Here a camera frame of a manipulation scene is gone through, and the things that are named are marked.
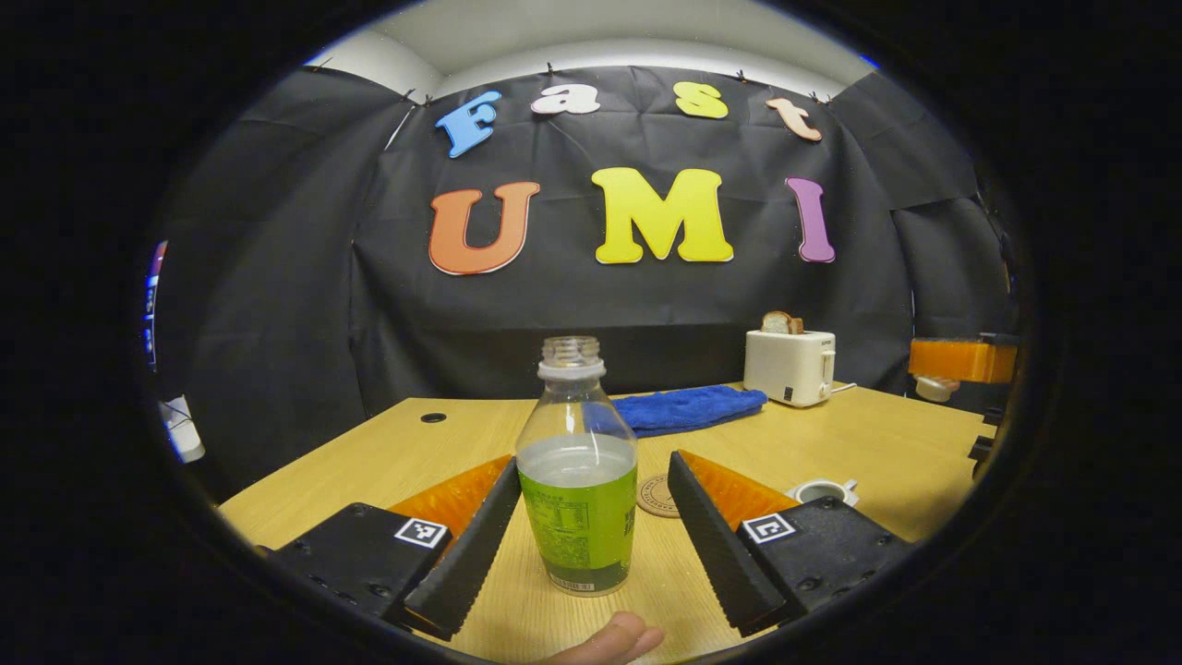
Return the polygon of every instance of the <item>white cup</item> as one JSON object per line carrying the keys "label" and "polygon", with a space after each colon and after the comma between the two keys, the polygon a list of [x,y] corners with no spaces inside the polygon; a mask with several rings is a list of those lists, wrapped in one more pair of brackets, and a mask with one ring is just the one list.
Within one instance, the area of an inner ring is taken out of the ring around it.
{"label": "white cup", "polygon": [[858,495],[853,494],[853,488],[857,487],[858,482],[853,480],[847,481],[844,485],[838,485],[832,481],[817,478],[816,481],[801,483],[785,494],[800,503],[808,503],[824,497],[833,497],[839,500],[845,506],[853,508],[853,504],[858,503]]}

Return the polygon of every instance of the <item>table surface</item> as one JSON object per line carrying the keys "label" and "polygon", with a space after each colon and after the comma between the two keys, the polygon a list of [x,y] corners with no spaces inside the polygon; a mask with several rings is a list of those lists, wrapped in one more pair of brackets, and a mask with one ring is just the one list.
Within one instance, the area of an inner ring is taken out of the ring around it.
{"label": "table surface", "polygon": [[[390,507],[512,454],[535,400],[408,399],[247,488],[220,507],[252,543],[278,549],[349,503]],[[427,413],[447,419],[428,424]],[[678,449],[787,491],[814,478],[857,480],[857,509],[908,541],[933,534],[972,488],[980,415],[853,387],[827,403],[768,403],[752,417],[639,441],[638,478]],[[448,646],[501,663],[538,659],[629,609],[665,630],[637,663],[669,663],[745,641],[727,625],[680,520],[637,510],[632,569],[616,593],[572,598],[546,579],[524,502],[463,628]],[[434,638],[423,635],[433,641]]]}

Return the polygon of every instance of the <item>orange object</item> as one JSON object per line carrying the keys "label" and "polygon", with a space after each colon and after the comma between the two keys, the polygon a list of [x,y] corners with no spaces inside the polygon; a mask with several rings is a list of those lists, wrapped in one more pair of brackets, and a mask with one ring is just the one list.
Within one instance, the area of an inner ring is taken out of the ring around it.
{"label": "orange object", "polygon": [[907,372],[954,382],[1009,384],[1014,378],[1017,347],[1000,347],[976,340],[911,340]]}
{"label": "orange object", "polygon": [[493,484],[508,467],[512,457],[506,455],[486,462],[459,476],[453,476],[434,488],[403,500],[387,510],[446,526],[452,532],[452,542],[443,549],[440,558],[442,559],[472,523],[472,517],[476,514],[480,504],[485,503],[485,497],[492,491]]}
{"label": "orange object", "polygon": [[727,526],[734,532],[743,520],[753,520],[800,506],[800,502],[778,493],[762,483],[732,471],[721,464],[697,457],[694,454],[677,451],[686,465],[694,472],[697,483],[710,497],[714,508],[719,509]]}

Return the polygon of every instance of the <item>ceiling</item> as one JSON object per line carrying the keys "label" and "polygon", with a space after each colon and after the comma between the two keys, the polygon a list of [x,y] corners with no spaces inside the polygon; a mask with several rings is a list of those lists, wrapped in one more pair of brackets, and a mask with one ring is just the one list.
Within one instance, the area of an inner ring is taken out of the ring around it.
{"label": "ceiling", "polygon": [[872,69],[839,43],[753,0],[427,0],[371,30],[443,76],[521,51],[621,38],[713,44],[846,85]]}

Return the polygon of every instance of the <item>water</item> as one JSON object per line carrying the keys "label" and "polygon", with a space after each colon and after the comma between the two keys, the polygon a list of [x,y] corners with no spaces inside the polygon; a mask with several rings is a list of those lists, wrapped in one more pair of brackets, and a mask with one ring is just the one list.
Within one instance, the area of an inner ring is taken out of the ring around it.
{"label": "water", "polygon": [[576,595],[628,576],[636,519],[636,451],[625,439],[565,435],[518,454],[530,526],[551,581]]}

